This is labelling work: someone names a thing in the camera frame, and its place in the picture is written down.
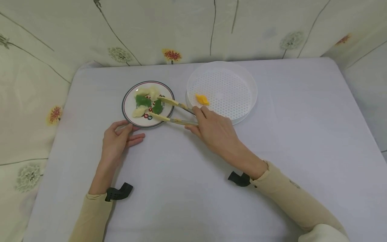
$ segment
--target orange food piece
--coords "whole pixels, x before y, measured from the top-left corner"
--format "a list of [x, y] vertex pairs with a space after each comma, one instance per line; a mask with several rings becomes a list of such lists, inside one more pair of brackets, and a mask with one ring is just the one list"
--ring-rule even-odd
[[200, 104], [203, 104], [203, 105], [210, 105], [210, 103], [208, 102], [206, 96], [204, 96], [204, 95], [199, 95], [199, 94], [195, 94], [195, 95], [196, 95], [196, 100], [197, 100]]

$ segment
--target plate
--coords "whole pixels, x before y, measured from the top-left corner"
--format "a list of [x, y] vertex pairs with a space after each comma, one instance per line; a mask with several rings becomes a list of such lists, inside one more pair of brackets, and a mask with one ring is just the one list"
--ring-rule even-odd
[[[164, 96], [173, 100], [175, 99], [172, 90], [164, 83], [158, 81], [144, 81], [130, 88], [122, 100], [122, 114], [124, 115], [125, 119], [128, 120], [130, 123], [141, 128], [152, 128], [163, 123], [163, 121], [157, 120], [152, 117], [151, 110], [154, 106], [154, 102], [152, 102], [152, 106], [149, 108], [148, 113], [145, 113], [142, 117], [132, 117], [133, 111], [137, 108], [134, 95], [135, 92], [139, 88], [150, 88], [151, 86], [156, 86], [159, 89], [160, 96]], [[163, 110], [161, 111], [160, 115], [170, 117], [172, 115], [173, 108], [174, 106], [165, 105], [165, 103], [163, 103]]]
[[257, 102], [258, 88], [245, 68], [232, 62], [215, 61], [199, 66], [188, 79], [187, 105], [201, 107], [195, 94], [205, 95], [207, 107], [231, 119], [242, 121]]

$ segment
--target white tablecloth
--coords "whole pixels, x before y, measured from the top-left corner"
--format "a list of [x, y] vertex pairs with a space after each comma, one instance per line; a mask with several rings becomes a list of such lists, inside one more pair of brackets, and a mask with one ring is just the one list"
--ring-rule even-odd
[[[327, 58], [243, 61], [258, 101], [235, 126], [261, 158], [322, 202], [351, 241], [387, 238], [387, 165], [336, 64]], [[123, 119], [126, 91], [141, 81], [167, 84], [185, 101], [201, 64], [79, 70], [25, 242], [67, 241], [97, 167], [104, 130]], [[175, 109], [173, 117], [192, 116]], [[296, 241], [302, 231], [270, 200], [227, 181], [233, 170], [182, 126], [144, 131], [117, 178], [134, 186], [118, 201], [106, 241]]]

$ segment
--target perforated plastic tray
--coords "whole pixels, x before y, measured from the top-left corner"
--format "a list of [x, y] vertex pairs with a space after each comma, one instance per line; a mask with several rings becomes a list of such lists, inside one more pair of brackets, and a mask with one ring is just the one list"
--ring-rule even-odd
[[188, 106], [202, 105], [195, 94], [205, 95], [208, 108], [231, 119], [242, 121], [257, 101], [257, 85], [251, 74], [231, 62], [210, 62], [198, 67], [187, 84]]

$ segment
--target black clip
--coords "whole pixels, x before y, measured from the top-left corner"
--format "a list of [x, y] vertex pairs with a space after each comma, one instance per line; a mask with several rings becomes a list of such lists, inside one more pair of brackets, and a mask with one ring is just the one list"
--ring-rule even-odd
[[242, 176], [239, 176], [235, 172], [231, 172], [230, 176], [228, 177], [228, 180], [234, 182], [240, 187], [247, 187], [248, 185], [250, 185], [250, 177], [246, 173], [243, 173]]
[[106, 191], [107, 196], [105, 198], [106, 202], [110, 202], [110, 200], [121, 200], [124, 198], [127, 198], [132, 191], [133, 186], [127, 184], [126, 182], [123, 183], [122, 187], [117, 190], [114, 187], [108, 188]]

